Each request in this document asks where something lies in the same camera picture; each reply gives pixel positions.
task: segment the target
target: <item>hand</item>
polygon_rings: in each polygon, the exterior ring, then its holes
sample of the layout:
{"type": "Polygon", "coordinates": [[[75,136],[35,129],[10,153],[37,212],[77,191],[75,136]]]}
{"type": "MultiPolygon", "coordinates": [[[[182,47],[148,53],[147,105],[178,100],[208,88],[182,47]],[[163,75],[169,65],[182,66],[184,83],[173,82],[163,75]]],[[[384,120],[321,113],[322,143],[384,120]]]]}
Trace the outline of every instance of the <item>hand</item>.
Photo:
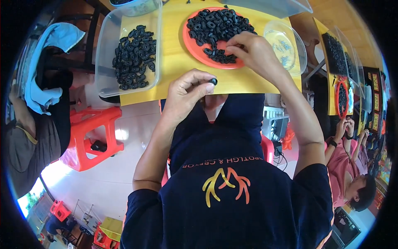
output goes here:
{"type": "Polygon", "coordinates": [[[12,86],[11,86],[11,91],[10,94],[8,95],[10,102],[14,103],[14,101],[19,98],[18,96],[18,86],[16,84],[16,79],[12,80],[12,86]]]}
{"type": "Polygon", "coordinates": [[[362,130],[361,133],[359,134],[359,142],[362,142],[363,137],[365,136],[365,130],[362,130]]]}
{"type": "Polygon", "coordinates": [[[225,51],[235,54],[246,66],[273,85],[280,81],[282,75],[289,75],[271,45],[262,36],[243,31],[226,43],[225,51]]]}
{"type": "Polygon", "coordinates": [[[361,142],[361,144],[362,144],[362,146],[366,146],[366,141],[368,140],[368,136],[369,136],[369,130],[368,129],[365,129],[365,130],[363,130],[363,137],[362,137],[362,142],[361,142]]]}
{"type": "Polygon", "coordinates": [[[347,128],[347,126],[348,126],[348,122],[345,118],[340,120],[340,122],[337,124],[336,135],[334,136],[334,141],[336,143],[338,143],[344,136],[345,129],[347,128]]]}
{"type": "Polygon", "coordinates": [[[214,84],[208,83],[213,78],[216,76],[192,69],[172,81],[169,85],[162,118],[168,120],[171,125],[177,126],[188,116],[199,99],[213,93],[214,84]]]}
{"type": "Polygon", "coordinates": [[[352,137],[353,135],[354,135],[354,125],[355,125],[355,122],[354,122],[354,120],[352,119],[352,118],[350,118],[350,117],[347,117],[347,135],[349,136],[349,137],[352,137]]]}

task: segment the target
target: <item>wristwatch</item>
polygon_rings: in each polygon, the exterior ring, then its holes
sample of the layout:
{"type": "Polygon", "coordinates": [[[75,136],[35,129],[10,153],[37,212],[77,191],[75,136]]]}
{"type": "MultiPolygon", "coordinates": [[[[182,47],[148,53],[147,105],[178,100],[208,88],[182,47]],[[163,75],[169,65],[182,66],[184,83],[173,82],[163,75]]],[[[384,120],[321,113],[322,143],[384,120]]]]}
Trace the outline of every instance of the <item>wristwatch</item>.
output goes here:
{"type": "Polygon", "coordinates": [[[348,133],[346,133],[346,134],[345,134],[345,139],[347,139],[347,140],[351,140],[351,139],[353,139],[353,138],[354,138],[354,136],[352,136],[352,137],[349,137],[349,136],[348,136],[348,133]]]}
{"type": "Polygon", "coordinates": [[[331,139],[328,143],[328,145],[333,145],[335,148],[337,148],[337,144],[335,141],[333,141],[333,139],[331,139]]]}

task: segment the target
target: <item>orange antler logo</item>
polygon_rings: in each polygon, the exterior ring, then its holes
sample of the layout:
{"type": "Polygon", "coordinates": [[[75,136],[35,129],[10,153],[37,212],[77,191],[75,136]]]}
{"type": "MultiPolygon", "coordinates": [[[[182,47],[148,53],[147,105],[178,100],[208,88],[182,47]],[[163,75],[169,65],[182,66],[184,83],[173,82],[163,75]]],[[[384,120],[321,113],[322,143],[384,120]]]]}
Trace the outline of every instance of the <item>orange antler logo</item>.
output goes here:
{"type": "Polygon", "coordinates": [[[205,181],[205,183],[203,184],[202,190],[206,191],[206,204],[208,207],[210,207],[210,193],[213,195],[213,197],[217,200],[217,201],[221,201],[220,198],[216,195],[215,192],[215,184],[217,181],[218,176],[221,174],[224,182],[223,184],[221,184],[219,186],[219,189],[224,188],[225,186],[229,186],[231,188],[235,188],[235,185],[231,184],[229,182],[229,179],[231,177],[231,174],[235,177],[235,179],[238,181],[239,183],[239,193],[236,196],[235,200],[239,199],[243,193],[243,190],[245,190],[245,196],[246,196],[246,204],[249,203],[250,201],[250,196],[249,196],[249,191],[248,191],[248,186],[250,187],[250,181],[249,179],[247,179],[244,176],[238,176],[238,174],[236,173],[236,171],[232,168],[228,168],[228,173],[227,173],[227,177],[225,177],[225,173],[224,170],[222,168],[219,168],[216,173],[210,177],[209,179],[207,179],[205,181]]]}

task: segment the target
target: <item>red plate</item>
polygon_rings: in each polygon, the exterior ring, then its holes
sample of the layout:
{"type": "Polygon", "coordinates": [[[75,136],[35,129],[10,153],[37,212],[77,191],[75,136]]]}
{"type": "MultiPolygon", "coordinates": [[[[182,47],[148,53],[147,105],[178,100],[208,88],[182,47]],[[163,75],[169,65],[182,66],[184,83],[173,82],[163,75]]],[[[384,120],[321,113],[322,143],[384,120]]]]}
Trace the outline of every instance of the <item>red plate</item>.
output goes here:
{"type": "MultiPolygon", "coordinates": [[[[192,15],[190,15],[187,18],[187,21],[185,22],[183,28],[182,28],[182,38],[184,40],[185,46],[187,47],[188,51],[191,53],[191,55],[193,55],[193,57],[195,57],[196,59],[198,59],[200,62],[202,62],[205,65],[208,65],[210,67],[214,67],[214,68],[218,68],[218,69],[236,69],[236,68],[241,68],[244,67],[245,64],[243,63],[243,61],[239,58],[236,59],[236,63],[229,63],[229,64],[221,64],[218,62],[213,61],[212,59],[210,59],[209,57],[207,57],[207,55],[203,52],[203,50],[205,48],[211,49],[210,44],[204,44],[202,47],[198,46],[196,44],[196,40],[194,38],[191,38],[189,36],[189,28],[187,27],[188,24],[188,19],[195,17],[199,11],[208,9],[210,11],[217,11],[217,10],[223,10],[225,8],[222,7],[208,7],[208,8],[204,8],[201,10],[198,10],[196,12],[194,12],[192,15]]],[[[226,41],[218,41],[217,42],[217,49],[225,49],[225,44],[226,41]]]]}
{"type": "Polygon", "coordinates": [[[347,90],[347,86],[345,85],[344,81],[339,81],[337,83],[337,88],[336,88],[336,91],[334,92],[334,104],[335,104],[336,112],[339,115],[339,118],[340,119],[345,118],[347,116],[347,112],[348,112],[348,90],[347,90]],[[341,84],[344,87],[345,96],[347,98],[347,102],[345,103],[345,109],[344,109],[343,115],[340,115],[340,110],[339,110],[339,93],[340,93],[339,89],[340,89],[341,84]]]}

